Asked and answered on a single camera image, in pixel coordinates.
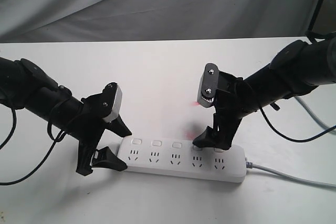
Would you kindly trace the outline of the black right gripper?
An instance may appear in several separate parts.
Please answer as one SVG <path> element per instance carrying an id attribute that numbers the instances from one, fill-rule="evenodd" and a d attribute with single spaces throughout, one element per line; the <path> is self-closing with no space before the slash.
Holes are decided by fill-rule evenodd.
<path id="1" fill-rule="evenodd" d="M 197 147 L 214 147 L 229 150 L 241 123 L 243 109 L 241 98 L 242 78 L 219 72 L 215 94 L 214 129 L 206 130 L 193 140 Z"/>

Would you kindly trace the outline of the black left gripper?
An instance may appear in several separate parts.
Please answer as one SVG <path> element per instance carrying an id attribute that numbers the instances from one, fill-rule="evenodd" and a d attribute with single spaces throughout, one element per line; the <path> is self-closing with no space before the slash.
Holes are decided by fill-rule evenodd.
<path id="1" fill-rule="evenodd" d="M 119 159 L 110 147 L 96 150 L 108 124 L 103 118 L 111 112 L 116 87 L 117 83 L 111 82 L 105 86 L 101 93 L 81 99 L 84 107 L 82 115 L 79 117 L 79 126 L 82 133 L 78 145 L 76 168 L 76 172 L 80 175 L 87 176 L 92 173 L 91 159 L 93 168 L 106 168 L 116 171 L 124 171 L 128 168 L 127 164 Z M 132 135 L 120 115 L 111 122 L 111 131 L 119 137 Z"/>

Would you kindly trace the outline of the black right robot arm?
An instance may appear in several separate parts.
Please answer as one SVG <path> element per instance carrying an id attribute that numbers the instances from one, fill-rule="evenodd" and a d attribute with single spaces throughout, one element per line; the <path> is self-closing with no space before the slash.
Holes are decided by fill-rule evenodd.
<path id="1" fill-rule="evenodd" d="M 317 87 L 335 83 L 335 33 L 306 33 L 309 42 L 296 40 L 248 78 L 220 71 L 207 63 L 197 101 L 215 108 L 213 125 L 193 140 L 199 148 L 228 150 L 242 119 L 265 106 L 276 111 L 276 102 L 307 95 Z"/>

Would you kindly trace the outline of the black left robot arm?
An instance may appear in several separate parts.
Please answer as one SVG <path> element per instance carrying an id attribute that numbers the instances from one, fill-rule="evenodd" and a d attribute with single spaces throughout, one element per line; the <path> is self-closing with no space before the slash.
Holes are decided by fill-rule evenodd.
<path id="1" fill-rule="evenodd" d="M 121 101 L 122 91 L 116 82 L 78 100 L 33 62 L 1 58 L 1 104 L 14 110 L 27 109 L 44 119 L 48 134 L 51 126 L 59 128 L 58 141 L 67 134 L 77 139 L 76 172 L 80 175 L 91 174 L 93 168 L 127 169 L 109 147 L 97 149 L 105 130 L 119 137 L 132 134 L 119 114 Z"/>

